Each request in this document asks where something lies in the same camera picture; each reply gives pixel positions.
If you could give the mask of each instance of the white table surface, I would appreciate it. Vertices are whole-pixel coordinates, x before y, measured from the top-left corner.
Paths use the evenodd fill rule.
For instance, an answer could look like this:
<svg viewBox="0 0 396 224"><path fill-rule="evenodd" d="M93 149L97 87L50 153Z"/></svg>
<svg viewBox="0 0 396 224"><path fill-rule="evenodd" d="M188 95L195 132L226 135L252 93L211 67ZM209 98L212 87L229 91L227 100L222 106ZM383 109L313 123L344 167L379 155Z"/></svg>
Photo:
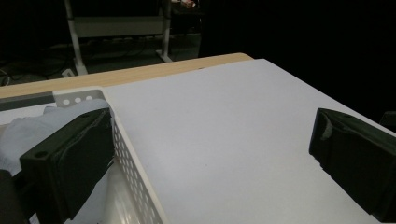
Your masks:
<svg viewBox="0 0 396 224"><path fill-rule="evenodd" d="M380 126L264 59L106 87L106 93L165 222L379 223L308 148L319 107Z"/></svg>

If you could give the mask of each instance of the white plastic basket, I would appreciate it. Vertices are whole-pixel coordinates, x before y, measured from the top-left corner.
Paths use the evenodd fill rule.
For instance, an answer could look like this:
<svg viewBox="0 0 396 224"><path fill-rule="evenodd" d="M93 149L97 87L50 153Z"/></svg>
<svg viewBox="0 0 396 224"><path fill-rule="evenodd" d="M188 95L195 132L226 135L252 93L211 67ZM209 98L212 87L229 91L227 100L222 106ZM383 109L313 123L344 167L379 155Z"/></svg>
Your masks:
<svg viewBox="0 0 396 224"><path fill-rule="evenodd" d="M117 117L117 113L113 110L111 100L106 97L106 93L101 87L53 91L0 99L0 116L12 110L15 118L18 118L21 113L15 113L15 111L23 111L23 114L26 115L26 111L31 106L42 105L44 107L55 103L58 107L68 107L91 99L106 100L110 104L113 119L116 159L110 168L110 186L103 223L167 223L164 221L163 210L149 183L149 179Z"/></svg>

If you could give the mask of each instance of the dark background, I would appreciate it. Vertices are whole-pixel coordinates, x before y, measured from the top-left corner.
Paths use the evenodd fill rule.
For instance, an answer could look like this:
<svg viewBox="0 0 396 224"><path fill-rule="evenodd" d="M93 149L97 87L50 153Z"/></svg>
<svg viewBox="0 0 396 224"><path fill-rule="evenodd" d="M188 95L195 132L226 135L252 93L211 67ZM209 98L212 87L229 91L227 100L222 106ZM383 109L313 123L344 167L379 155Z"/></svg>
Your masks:
<svg viewBox="0 0 396 224"><path fill-rule="evenodd" d="M200 57L264 58L374 121L396 110L396 2L211 1Z"/></svg>
<svg viewBox="0 0 396 224"><path fill-rule="evenodd" d="M72 1L79 16L156 15L160 4ZM201 0L201 6L199 57L244 52L374 121L396 110L396 1ZM65 18L62 0L0 1L0 63L39 60L42 49L70 43Z"/></svg>

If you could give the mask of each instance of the white fabric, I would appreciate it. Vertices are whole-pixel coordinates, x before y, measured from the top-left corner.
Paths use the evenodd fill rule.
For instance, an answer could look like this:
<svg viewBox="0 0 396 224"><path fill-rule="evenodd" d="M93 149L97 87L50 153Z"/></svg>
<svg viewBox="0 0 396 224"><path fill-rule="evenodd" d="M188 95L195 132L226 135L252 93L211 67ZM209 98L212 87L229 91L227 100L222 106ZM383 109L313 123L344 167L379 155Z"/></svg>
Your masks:
<svg viewBox="0 0 396 224"><path fill-rule="evenodd" d="M46 107L42 116L12 120L0 137L0 169L8 170L12 175L17 174L21 170L19 158L22 154L79 115L107 107L109 105L105 100L94 99L67 108ZM106 189L107 173L96 184L90 198L74 220L67 220L65 223L101 223L106 204Z"/></svg>

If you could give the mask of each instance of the wooden tabletop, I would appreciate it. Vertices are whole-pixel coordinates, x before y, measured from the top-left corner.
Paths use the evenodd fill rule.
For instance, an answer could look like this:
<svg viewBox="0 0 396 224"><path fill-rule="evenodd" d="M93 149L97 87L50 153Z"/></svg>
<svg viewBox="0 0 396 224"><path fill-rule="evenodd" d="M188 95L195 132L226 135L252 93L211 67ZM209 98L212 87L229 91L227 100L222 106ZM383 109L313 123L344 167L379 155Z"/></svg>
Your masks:
<svg viewBox="0 0 396 224"><path fill-rule="evenodd" d="M45 91L58 91L87 86L113 86L155 77L189 72L205 67L253 60L244 53L225 54L207 58L192 59L173 63L161 63L85 76L57 78L18 85L0 87L0 98L27 95Z"/></svg>

